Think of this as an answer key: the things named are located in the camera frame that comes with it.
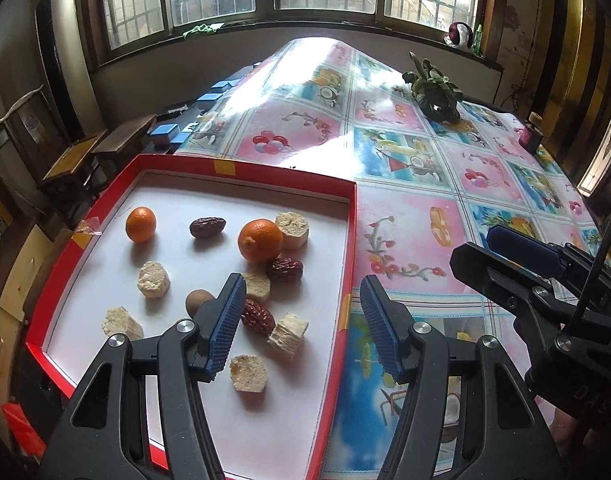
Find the brown longan fruit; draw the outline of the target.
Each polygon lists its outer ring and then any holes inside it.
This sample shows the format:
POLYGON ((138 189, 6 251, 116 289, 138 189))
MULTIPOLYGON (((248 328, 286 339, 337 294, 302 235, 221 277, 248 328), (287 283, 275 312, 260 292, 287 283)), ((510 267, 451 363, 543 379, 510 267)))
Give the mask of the brown longan fruit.
POLYGON ((291 312, 286 312, 268 336, 268 343, 283 358, 291 361, 299 349, 309 322, 291 312))
POLYGON ((208 301, 214 300, 214 296, 206 289, 194 289, 185 299, 187 314, 193 318, 198 310, 208 301))

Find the dark red jujube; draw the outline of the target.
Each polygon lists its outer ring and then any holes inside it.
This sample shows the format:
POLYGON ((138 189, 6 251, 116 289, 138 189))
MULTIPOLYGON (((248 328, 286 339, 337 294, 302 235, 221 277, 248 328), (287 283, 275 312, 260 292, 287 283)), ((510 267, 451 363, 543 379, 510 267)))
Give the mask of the dark red jujube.
POLYGON ((301 280, 303 263, 289 257, 276 258, 266 266, 266 274, 271 281, 292 283, 301 280))
POLYGON ((202 217, 191 222, 189 232, 196 240, 206 240, 222 233, 225 226, 224 218, 202 217))
POLYGON ((252 299, 247 299, 244 304, 241 322, 248 330, 264 338, 270 337, 276 326, 273 314, 252 299))

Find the beige cake chunk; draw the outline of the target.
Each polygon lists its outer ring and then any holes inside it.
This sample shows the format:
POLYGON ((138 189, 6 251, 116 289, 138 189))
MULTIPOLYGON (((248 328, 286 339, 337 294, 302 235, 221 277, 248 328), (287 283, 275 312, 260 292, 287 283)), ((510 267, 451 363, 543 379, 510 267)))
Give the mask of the beige cake chunk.
POLYGON ((278 212, 275 224, 282 234, 282 249, 298 250, 309 238, 309 222, 294 211, 278 212))
POLYGON ((111 308, 106 312, 101 329, 106 336, 124 334, 130 341, 144 338, 144 330, 124 307, 111 308))
POLYGON ((270 298, 272 284, 270 284, 270 278, 263 269, 251 269, 244 272, 242 277, 246 283, 246 295, 249 299, 263 304, 270 298))
POLYGON ((168 272, 160 262, 147 261, 139 270, 137 288, 148 299, 162 298, 170 288, 168 272))

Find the beige hexagonal cake piece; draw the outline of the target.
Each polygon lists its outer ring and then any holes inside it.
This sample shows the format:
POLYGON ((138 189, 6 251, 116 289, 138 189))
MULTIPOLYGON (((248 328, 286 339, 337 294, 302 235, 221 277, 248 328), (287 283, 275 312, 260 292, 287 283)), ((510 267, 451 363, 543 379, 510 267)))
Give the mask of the beige hexagonal cake piece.
POLYGON ((267 373, 261 356, 240 354, 230 360, 230 380, 241 393, 262 393, 267 384, 267 373))

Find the large orange tangerine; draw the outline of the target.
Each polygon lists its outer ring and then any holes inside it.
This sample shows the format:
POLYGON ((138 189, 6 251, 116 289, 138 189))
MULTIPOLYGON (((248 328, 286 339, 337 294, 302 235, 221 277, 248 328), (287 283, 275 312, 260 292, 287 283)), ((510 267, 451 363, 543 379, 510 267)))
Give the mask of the large orange tangerine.
POLYGON ((260 264, 280 254, 282 233, 273 221, 255 219, 241 229, 237 243, 243 258, 250 263, 260 264))

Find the small orange tangerine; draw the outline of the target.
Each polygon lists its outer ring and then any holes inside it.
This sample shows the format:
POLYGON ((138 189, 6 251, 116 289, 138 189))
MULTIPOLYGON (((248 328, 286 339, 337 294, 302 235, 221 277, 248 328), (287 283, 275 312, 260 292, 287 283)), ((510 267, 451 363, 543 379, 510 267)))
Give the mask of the small orange tangerine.
POLYGON ((133 243, 146 243, 156 234, 156 215, 145 206, 133 209, 125 221, 125 232, 133 243))

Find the red cardboard box tray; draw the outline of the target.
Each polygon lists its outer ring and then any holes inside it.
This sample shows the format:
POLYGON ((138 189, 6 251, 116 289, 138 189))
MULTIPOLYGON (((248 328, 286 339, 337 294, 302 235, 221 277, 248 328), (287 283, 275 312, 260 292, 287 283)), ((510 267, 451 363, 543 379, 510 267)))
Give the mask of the red cardboard box tray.
POLYGON ((317 478, 356 195, 311 172, 137 156, 34 310, 28 351, 69 399, 40 478, 317 478))

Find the dark green leafy vegetable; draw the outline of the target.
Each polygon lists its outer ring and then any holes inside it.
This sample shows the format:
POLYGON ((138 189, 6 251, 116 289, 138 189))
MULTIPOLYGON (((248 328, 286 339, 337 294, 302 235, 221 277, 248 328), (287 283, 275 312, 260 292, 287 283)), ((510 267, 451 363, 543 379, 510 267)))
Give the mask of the dark green leafy vegetable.
POLYGON ((420 60, 414 52, 409 52, 409 57, 415 68, 402 77, 420 110, 432 122, 457 124, 461 120, 458 103, 464 99, 462 90, 427 58, 420 60))

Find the blue and white box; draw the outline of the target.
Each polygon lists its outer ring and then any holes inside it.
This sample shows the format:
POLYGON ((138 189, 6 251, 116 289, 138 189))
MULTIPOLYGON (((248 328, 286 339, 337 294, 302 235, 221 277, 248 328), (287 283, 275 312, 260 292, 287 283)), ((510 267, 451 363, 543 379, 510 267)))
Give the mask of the blue and white box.
POLYGON ((161 124, 148 132, 148 139, 153 145, 168 146, 178 134, 177 124, 161 124))
POLYGON ((222 93, 208 92, 199 96, 196 100, 197 106, 200 110, 209 110, 214 107, 214 104, 223 96, 222 93))

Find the wooden stool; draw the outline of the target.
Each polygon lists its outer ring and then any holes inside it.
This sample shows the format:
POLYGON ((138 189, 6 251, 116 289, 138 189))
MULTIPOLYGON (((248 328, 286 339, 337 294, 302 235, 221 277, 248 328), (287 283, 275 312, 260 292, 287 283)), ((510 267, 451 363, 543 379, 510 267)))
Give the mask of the wooden stool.
POLYGON ((155 114, 123 122, 104 137, 92 154, 104 169, 119 174, 142 151, 148 130, 156 122, 155 114))

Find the green bottle on sill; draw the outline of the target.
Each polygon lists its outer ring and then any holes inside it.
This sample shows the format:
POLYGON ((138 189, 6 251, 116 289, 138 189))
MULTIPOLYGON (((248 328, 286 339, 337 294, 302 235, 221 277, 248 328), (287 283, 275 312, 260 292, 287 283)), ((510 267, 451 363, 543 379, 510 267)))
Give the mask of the green bottle on sill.
POLYGON ((473 35, 473 54, 476 56, 482 55, 482 36, 483 36, 483 26, 481 24, 477 25, 475 30, 475 34, 473 35))

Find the wooden chair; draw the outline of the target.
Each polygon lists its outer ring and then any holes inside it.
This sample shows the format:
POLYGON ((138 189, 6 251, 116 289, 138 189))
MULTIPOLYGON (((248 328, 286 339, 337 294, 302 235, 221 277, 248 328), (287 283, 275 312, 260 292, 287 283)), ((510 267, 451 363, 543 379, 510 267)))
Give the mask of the wooden chair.
POLYGON ((42 88, 17 99, 0 118, 0 130, 8 134, 36 188, 62 214, 66 196, 92 203, 104 189, 92 179, 100 169, 95 148, 108 131, 70 140, 57 125, 42 88))

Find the red plastic bag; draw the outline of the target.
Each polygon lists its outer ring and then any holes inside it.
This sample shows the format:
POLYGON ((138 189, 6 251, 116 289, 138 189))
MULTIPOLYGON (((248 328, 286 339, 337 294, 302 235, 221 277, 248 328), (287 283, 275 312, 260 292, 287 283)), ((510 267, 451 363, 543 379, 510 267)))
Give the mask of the red plastic bag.
POLYGON ((20 405, 17 403, 2 404, 2 414, 4 414, 8 428, 17 440, 21 450, 26 455, 41 460, 46 450, 46 444, 25 417, 20 405))

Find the green cloth on sill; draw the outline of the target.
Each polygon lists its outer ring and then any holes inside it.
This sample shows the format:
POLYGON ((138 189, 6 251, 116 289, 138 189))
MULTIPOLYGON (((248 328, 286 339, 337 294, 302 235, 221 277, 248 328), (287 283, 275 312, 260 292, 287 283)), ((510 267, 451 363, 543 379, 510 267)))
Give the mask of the green cloth on sill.
POLYGON ((214 35, 223 26, 224 26, 224 23, 212 23, 212 24, 200 24, 200 25, 196 25, 194 27, 191 27, 191 29, 186 30, 186 32, 183 32, 183 39, 187 40, 189 38, 194 38, 194 37, 198 37, 198 36, 214 35))

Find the silver standing air conditioner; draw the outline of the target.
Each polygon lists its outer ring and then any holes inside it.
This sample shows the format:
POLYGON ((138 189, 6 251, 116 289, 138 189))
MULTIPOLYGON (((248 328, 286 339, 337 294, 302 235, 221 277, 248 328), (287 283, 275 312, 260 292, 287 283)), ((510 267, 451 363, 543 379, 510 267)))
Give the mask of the silver standing air conditioner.
POLYGON ((40 78, 71 143, 106 129, 85 60, 76 0, 32 0, 40 78))

